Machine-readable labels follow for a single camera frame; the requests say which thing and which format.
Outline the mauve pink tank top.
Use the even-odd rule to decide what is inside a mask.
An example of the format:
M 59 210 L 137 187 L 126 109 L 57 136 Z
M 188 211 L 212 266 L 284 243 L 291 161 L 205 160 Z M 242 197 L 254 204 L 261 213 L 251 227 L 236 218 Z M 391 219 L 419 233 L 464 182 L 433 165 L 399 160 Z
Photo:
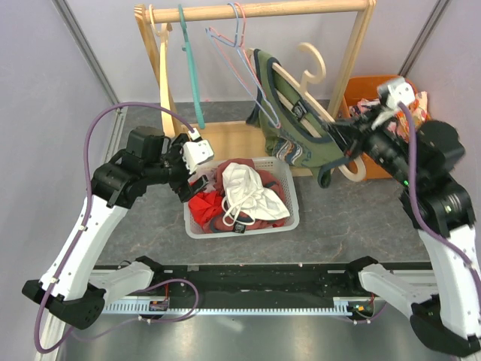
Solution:
M 208 170 L 206 175 L 207 175 L 207 178 L 208 178 L 209 187 L 212 188 L 212 189 L 216 189 L 216 185 L 217 185 L 217 181 L 218 181 L 217 169 L 212 168 L 212 169 Z

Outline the green printed tank top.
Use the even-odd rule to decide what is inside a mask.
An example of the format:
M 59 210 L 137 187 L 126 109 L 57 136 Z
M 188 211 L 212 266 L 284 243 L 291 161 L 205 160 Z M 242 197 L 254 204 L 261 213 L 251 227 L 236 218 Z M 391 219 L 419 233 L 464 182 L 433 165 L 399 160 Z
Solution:
M 343 151 L 326 132 L 327 123 L 285 80 L 271 54 L 255 49 L 253 66 L 262 86 L 246 124 L 261 129 L 265 152 L 290 166 L 310 169 L 321 188 L 329 187 L 331 170 L 346 165 Z

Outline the white tank top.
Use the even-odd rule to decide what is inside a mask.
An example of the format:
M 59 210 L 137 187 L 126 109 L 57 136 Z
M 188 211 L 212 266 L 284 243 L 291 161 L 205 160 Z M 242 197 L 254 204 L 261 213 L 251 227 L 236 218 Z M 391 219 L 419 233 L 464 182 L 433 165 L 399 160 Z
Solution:
M 222 185 L 222 222 L 226 226 L 238 221 L 251 226 L 258 220 L 277 221 L 290 216 L 281 198 L 264 187 L 259 173 L 248 165 L 229 163 L 222 172 Z

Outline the white plastic basket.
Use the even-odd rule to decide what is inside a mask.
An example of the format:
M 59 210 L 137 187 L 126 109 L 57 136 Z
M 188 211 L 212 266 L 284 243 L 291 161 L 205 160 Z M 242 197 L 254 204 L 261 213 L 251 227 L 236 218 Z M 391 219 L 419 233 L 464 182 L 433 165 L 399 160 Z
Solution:
M 292 173 L 285 163 L 275 159 L 274 157 L 258 157 L 251 159 L 256 170 L 267 171 L 274 176 L 280 182 L 280 188 L 284 192 L 284 204 L 290 212 L 290 216 L 286 218 L 286 221 L 282 226 L 269 226 L 260 230 L 246 230 L 245 235 L 267 235 L 275 232 L 287 232 L 294 230 L 299 222 L 299 206 L 297 195 L 295 191 L 294 181 L 292 179 Z M 192 212 L 189 209 L 189 205 L 184 205 L 184 220 L 186 233 L 189 237 L 194 239 L 207 239 L 207 238 L 226 238 L 241 236 L 241 233 L 233 231 L 221 232 L 221 233 L 208 233 L 205 232 L 201 225 L 195 221 L 192 216 Z

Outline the rust red tank top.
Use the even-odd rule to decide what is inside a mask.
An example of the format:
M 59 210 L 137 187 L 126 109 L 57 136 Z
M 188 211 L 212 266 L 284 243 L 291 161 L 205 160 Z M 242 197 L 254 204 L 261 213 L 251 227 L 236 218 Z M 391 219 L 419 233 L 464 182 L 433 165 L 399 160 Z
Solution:
M 237 232 L 285 225 L 290 216 L 280 181 L 256 169 L 251 159 L 231 159 L 216 169 L 220 211 L 203 226 L 206 233 Z

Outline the teal plastic hanger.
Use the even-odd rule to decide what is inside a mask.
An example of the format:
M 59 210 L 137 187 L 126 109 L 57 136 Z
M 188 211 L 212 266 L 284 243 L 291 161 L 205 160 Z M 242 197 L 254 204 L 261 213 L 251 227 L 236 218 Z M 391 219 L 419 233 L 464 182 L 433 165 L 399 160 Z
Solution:
M 187 64 L 189 68 L 189 79 L 190 79 L 191 89 L 192 89 L 192 100 L 193 100 L 193 105 L 195 110 L 195 116 L 196 116 L 196 120 L 198 122 L 199 127 L 201 129 L 204 129 L 205 120 L 204 120 L 203 111 L 201 109 L 201 100 L 200 100 L 200 93 L 199 93 L 199 87 L 198 87 L 198 75 L 197 75 L 197 70 L 195 65 L 195 57 L 193 56 L 192 46 L 189 40 L 189 34 L 187 30 L 185 15 L 183 12 L 183 6 L 178 5 L 177 8 L 180 16 L 180 26 L 182 29 L 183 40 L 184 40 L 183 51 L 186 53 Z

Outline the beige wooden hanger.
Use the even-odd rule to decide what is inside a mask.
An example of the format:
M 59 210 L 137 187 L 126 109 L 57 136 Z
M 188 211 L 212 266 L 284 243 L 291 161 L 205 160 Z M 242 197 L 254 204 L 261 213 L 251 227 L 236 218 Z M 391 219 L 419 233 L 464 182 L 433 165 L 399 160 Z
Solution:
M 171 91 L 168 83 L 168 38 L 172 30 L 170 23 L 163 23 L 160 30 L 156 28 L 153 16 L 153 5 L 149 5 L 148 11 L 153 32 L 160 40 L 159 45 L 159 98 L 160 105 L 170 111 L 175 111 L 175 105 L 171 97 Z M 176 120 L 167 113 L 162 114 L 163 132 L 173 138 L 178 133 L 178 125 Z

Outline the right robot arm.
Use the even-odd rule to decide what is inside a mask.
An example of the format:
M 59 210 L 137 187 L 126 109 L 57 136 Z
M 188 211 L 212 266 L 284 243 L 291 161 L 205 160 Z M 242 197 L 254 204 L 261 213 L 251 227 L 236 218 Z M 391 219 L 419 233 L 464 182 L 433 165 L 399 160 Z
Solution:
M 403 192 L 404 212 L 428 251 L 437 289 L 410 286 L 369 256 L 350 262 L 344 286 L 353 296 L 373 293 L 400 311 L 429 349 L 466 357 L 480 350 L 480 270 L 475 214 L 467 190 L 451 175 L 464 156 L 456 129 L 430 120 L 413 143 L 363 114 L 328 126 L 349 156 L 364 153 L 387 171 Z

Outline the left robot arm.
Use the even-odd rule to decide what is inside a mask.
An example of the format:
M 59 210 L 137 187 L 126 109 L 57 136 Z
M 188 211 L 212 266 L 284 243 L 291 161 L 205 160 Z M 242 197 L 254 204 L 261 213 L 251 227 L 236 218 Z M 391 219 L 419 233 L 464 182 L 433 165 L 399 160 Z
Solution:
M 170 139 L 153 127 L 132 130 L 126 148 L 95 170 L 79 219 L 60 254 L 40 279 L 26 281 L 23 295 L 80 330 L 124 296 L 142 290 L 159 295 L 165 278 L 160 264 L 147 256 L 107 276 L 93 277 L 92 270 L 112 232 L 149 186 L 167 184 L 181 202 L 187 202 L 207 186 L 205 176 L 194 183 L 189 180 L 213 156 L 209 141 L 198 131 Z

